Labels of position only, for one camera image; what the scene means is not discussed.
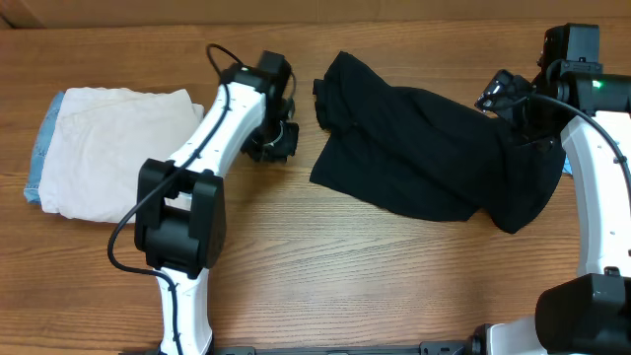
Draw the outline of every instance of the tabletop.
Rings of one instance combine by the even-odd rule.
[[[514,235],[484,211],[451,223],[393,215],[309,183],[327,139],[312,85],[344,50],[392,85],[472,107],[499,69],[532,78],[543,33],[567,21],[0,32],[0,354],[112,354],[160,342],[157,282],[109,264],[113,225],[44,214],[23,188],[55,93],[184,88],[209,108],[218,81],[204,54],[208,42],[251,64],[264,49],[284,54],[298,77],[301,127],[286,165],[240,156],[226,178],[228,237],[209,286],[217,345],[418,344],[532,314],[542,291],[576,275],[572,179],[563,176],[543,212]],[[631,74],[631,22],[590,22],[600,25],[605,72]],[[132,239],[127,228],[116,254],[143,266]]]

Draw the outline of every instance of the black garment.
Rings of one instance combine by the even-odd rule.
[[[510,142],[508,123],[428,91],[393,88],[340,52],[314,81],[315,109],[331,136],[311,182],[391,212],[431,221],[467,220],[486,209],[514,233],[552,195],[565,160]]]

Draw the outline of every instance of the blue fabric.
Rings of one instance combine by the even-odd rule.
[[[568,157],[565,157],[565,163],[563,164],[563,173],[564,174],[572,174],[572,167],[570,166],[570,160]]]
[[[48,153],[52,133],[55,131],[55,123],[57,122],[57,115],[59,114],[63,96],[63,93],[58,93],[55,98],[52,99],[46,117],[39,127],[39,133],[37,134],[33,153],[31,154],[29,181],[27,181],[27,185],[24,188],[24,197],[27,198],[29,203],[41,203],[38,191],[39,182],[41,181],[41,170],[43,169],[43,161],[46,159],[46,153]]]

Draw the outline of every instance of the white cloth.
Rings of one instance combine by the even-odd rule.
[[[202,114],[203,106],[194,105],[186,90],[68,90],[41,172],[42,210],[118,222],[136,202],[140,167],[148,158],[166,160]]]

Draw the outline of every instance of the black cloth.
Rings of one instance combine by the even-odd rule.
[[[517,146],[504,120],[421,89],[389,86],[340,52],[315,80],[317,120],[331,135],[311,182],[391,212],[464,221],[484,208],[514,233],[552,195],[565,152]]]

